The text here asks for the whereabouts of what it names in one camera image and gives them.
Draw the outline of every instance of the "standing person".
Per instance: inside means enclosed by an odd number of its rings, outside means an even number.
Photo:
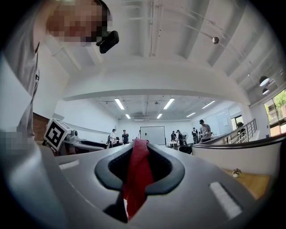
[[[17,131],[34,138],[33,101],[40,73],[38,48],[48,34],[64,42],[89,42],[107,30],[110,11],[102,0],[41,0],[20,21],[4,47],[3,56],[30,102]]]
[[[136,138],[141,139],[141,130],[139,130],[139,134],[138,134],[138,136]]]
[[[123,144],[129,143],[129,134],[126,133],[126,130],[123,130],[122,142]]]
[[[171,141],[176,141],[176,137],[177,137],[177,135],[173,131],[173,133],[171,134]]]
[[[177,133],[178,133],[178,140],[179,140],[180,146],[183,146],[184,145],[183,135],[180,132],[180,130],[177,130]]]
[[[116,130],[113,129],[111,134],[110,134],[110,148],[112,147],[112,145],[114,145],[118,142],[118,140],[115,137],[115,132],[116,132]]]
[[[202,140],[202,137],[201,137],[201,133],[199,132],[199,133],[198,133],[198,143],[200,143],[201,140]]]
[[[193,143],[194,144],[198,143],[198,130],[196,130],[195,127],[193,128],[192,135],[193,135]]]
[[[200,120],[201,126],[201,137],[202,142],[206,142],[210,140],[211,132],[210,132],[210,126],[208,124],[205,124],[204,120]]]

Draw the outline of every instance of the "gray t-shirt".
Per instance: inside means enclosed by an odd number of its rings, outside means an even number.
[[[32,97],[31,103],[25,110],[17,131],[27,132],[33,137],[33,101],[39,82],[38,54],[34,50],[33,30],[34,21],[40,5],[33,7],[18,26],[15,27],[9,42],[4,48],[4,56],[15,76]]]
[[[210,135],[206,135],[206,133],[210,132],[210,126],[206,124],[204,127],[201,126],[201,134],[202,134],[202,139],[209,139]]]

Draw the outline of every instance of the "wooden floor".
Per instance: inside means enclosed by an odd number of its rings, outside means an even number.
[[[223,171],[232,176],[232,171],[224,169]],[[242,172],[239,177],[234,179],[242,183],[254,198],[258,199],[265,193],[269,178],[269,175],[247,174]]]

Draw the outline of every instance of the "railing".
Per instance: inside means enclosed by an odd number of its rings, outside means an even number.
[[[253,137],[253,135],[257,131],[256,120],[252,120],[246,125],[230,132],[229,134],[225,134],[221,137],[214,138],[210,141],[204,142],[203,144],[236,144],[236,143],[244,143],[249,142],[249,140]]]

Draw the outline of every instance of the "ceiling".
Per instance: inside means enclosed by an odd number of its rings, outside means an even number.
[[[248,95],[252,93],[251,103],[261,99],[263,88],[259,87],[259,79],[262,75],[271,79],[272,90],[286,80],[285,71],[281,73],[282,49],[267,22],[247,1],[105,2],[113,15],[109,30],[117,30],[120,37],[119,44],[106,54],[100,54],[95,44],[74,47],[52,37],[45,40],[52,55],[71,77],[77,77],[90,66],[108,65],[111,61],[134,56],[193,62],[226,73]],[[220,40],[217,45],[212,43],[214,36]],[[149,99],[140,97],[138,100],[153,103],[162,98],[150,96]],[[149,114],[157,107],[150,106]]]
[[[163,114],[160,120],[184,120],[189,114],[195,112],[196,114],[203,113],[213,106],[218,104],[221,100],[216,99],[216,102],[209,105],[202,110],[209,102],[213,101],[211,98],[193,97],[193,96],[177,96],[177,95],[137,95],[137,96],[119,96],[124,110],[115,102],[115,97],[101,97],[94,98],[94,101],[118,119],[127,119],[125,114],[128,114],[132,119],[141,120],[156,120],[158,114]],[[168,107],[163,110],[170,98],[175,100]]]

